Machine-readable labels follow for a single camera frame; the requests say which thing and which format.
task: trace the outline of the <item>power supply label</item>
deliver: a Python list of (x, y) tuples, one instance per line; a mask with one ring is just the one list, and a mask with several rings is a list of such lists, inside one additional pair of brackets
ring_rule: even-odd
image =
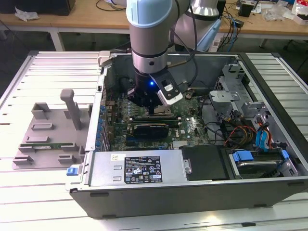
[(126, 184), (163, 182), (159, 156), (126, 157), (124, 171)]

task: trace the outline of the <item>motherboard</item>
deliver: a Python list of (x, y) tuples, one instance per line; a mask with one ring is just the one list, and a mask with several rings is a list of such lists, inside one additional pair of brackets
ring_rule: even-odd
[(170, 107), (158, 106), (154, 115), (124, 94), (107, 94), (106, 98), (109, 100), (103, 103), (108, 115), (110, 151), (166, 150), (209, 144), (197, 97), (185, 94), (185, 100)]

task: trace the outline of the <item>wooden table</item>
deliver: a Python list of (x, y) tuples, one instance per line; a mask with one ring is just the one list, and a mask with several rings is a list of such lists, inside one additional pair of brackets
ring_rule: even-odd
[[(96, 2), (97, 0), (76, 0), (69, 16), (39, 14), (39, 19), (24, 22), (14, 14), (0, 14), (0, 20), (11, 30), (49, 32), (57, 51), (65, 51), (60, 32), (129, 34), (125, 11), (102, 11), (96, 8)], [(112, 10), (104, 1), (99, 6)], [(7, 28), (0, 23), (0, 30)]]
[[(125, 11), (102, 11), (96, 8), (96, 1), (97, 0), (76, 0), (75, 6), (69, 16), (40, 14), (40, 19), (24, 22), (13, 14), (0, 14), (0, 19), (8, 25), (11, 30), (49, 32), (57, 51), (64, 51), (60, 32), (128, 34), (129, 23), (126, 19)], [(236, 17), (236, 19), (244, 22), (244, 26), (239, 34), (240, 37), (308, 40), (308, 26), (298, 25), (290, 19), (285, 19), (283, 22), (266, 22), (261, 14), (251, 14), (249, 18), (236, 16), (238, 11), (229, 8), (232, 2), (234, 2), (234, 0), (227, 1), (226, 6), (228, 11)], [(112, 9), (104, 1), (100, 2), (99, 6), (105, 9)], [(0, 30), (6, 30), (6, 28), (0, 24)], [(223, 19), (216, 41), (220, 41), (228, 30), (229, 23), (226, 19)]]

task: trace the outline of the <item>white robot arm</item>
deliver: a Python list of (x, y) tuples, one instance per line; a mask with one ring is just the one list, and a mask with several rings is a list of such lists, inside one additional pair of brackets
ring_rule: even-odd
[(128, 98), (139, 106), (172, 105), (182, 94), (167, 69), (169, 43), (206, 51), (220, 27), (218, 0), (109, 0), (126, 6), (136, 87)]

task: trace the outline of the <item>metal slatted surface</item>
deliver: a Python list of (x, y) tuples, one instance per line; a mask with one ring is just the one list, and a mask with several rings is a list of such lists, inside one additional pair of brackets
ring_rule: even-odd
[[(281, 65), (280, 58), (272, 54), (248, 55), (270, 89), (273, 91), (299, 130), (308, 140), (308, 90), (289, 67)], [(249, 85), (258, 100), (261, 97), (252, 84)]]
[[(93, 102), (95, 81), (99, 75), (94, 63), (97, 52), (41, 52), (30, 59), (20, 73), (11, 93), (0, 109), (0, 230), (48, 231), (54, 230), (303, 230), (308, 227), (308, 193), (300, 193), (278, 203), (273, 208), (236, 209), (190, 214), (147, 216), (94, 220), (70, 197), (65, 190), (65, 170), (12, 170), (12, 157), (32, 118), (32, 102), (36, 99), (52, 103), (50, 108), (65, 108), (57, 100), (62, 88), (73, 88), (80, 108)], [(48, 64), (38, 62), (46, 59)], [(63, 63), (69, 64), (64, 72)], [(87, 65), (75, 74), (72, 60)], [(33, 69), (40, 69), (39, 75)], [(51, 74), (55, 70), (59, 75)], [(306, 111), (298, 114), (305, 117)], [(254, 227), (241, 223), (252, 222)]]

